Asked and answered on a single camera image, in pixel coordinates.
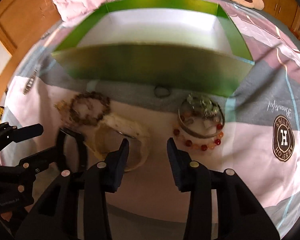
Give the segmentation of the black wristwatch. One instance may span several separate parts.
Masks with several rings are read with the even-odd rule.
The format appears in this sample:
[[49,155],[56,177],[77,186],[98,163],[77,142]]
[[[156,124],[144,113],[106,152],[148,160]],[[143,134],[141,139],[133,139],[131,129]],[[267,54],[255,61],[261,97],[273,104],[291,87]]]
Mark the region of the black wristwatch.
[[88,150],[82,133],[61,127],[56,138],[56,165],[60,172],[81,172],[87,169]]

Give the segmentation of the green jade pendant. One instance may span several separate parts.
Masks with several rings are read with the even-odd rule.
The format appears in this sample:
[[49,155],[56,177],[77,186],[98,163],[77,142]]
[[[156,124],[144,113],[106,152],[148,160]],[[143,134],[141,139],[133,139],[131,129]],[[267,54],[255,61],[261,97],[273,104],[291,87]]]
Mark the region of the green jade pendant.
[[192,113],[202,118],[212,118],[220,113],[217,103],[203,94],[189,94],[186,98]]

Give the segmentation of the patchwork pink grey duvet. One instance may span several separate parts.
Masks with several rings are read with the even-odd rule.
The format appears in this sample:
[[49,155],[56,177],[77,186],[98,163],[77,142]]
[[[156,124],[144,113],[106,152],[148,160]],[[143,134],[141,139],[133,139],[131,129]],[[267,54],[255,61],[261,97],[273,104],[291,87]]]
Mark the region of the patchwork pink grey duvet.
[[[254,66],[227,97],[165,85],[142,85],[99,79],[76,79],[52,57],[56,47],[78,24],[52,28],[19,64],[8,88],[3,119],[19,128],[39,123],[43,134],[12,143],[0,152],[0,164],[14,166],[24,157],[51,147],[58,129],[70,126],[85,136],[88,163],[114,150],[124,132],[118,120],[149,135],[130,137],[127,172],[116,194],[107,194],[114,239],[181,239],[185,229],[188,193],[173,182],[166,152],[177,127],[177,110],[186,97],[203,94],[224,113],[221,144],[202,151],[211,139],[185,131],[175,136],[179,149],[208,169],[233,169],[247,185],[284,237],[300,218],[300,43],[285,27],[253,9],[225,0],[219,4],[242,34]],[[67,103],[85,92],[110,98],[111,111],[97,126],[62,121],[54,104]]]

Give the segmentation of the gold flower brooch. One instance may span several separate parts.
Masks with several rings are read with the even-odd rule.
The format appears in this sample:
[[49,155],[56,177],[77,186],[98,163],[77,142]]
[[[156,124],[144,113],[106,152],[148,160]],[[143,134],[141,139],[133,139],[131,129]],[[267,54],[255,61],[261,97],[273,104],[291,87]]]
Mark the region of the gold flower brooch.
[[61,116],[62,121],[69,121],[70,117],[70,105],[64,101],[61,100],[54,104],[55,109],[57,109],[58,113]]

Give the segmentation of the green white cardboard box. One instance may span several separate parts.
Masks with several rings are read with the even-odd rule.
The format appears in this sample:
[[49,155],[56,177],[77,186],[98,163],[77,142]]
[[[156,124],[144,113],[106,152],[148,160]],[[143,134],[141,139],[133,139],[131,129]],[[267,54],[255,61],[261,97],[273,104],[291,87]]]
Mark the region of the green white cardboard box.
[[230,96],[254,66],[236,25],[205,0],[120,0],[102,5],[52,57],[76,79],[165,85]]

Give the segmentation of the wooden headboard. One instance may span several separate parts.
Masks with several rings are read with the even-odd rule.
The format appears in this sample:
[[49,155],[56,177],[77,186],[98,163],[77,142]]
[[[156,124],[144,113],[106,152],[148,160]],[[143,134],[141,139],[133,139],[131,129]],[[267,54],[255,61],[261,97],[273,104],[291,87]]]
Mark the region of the wooden headboard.
[[0,101],[25,54],[60,20],[52,0],[0,0],[0,43],[11,55],[0,73]]

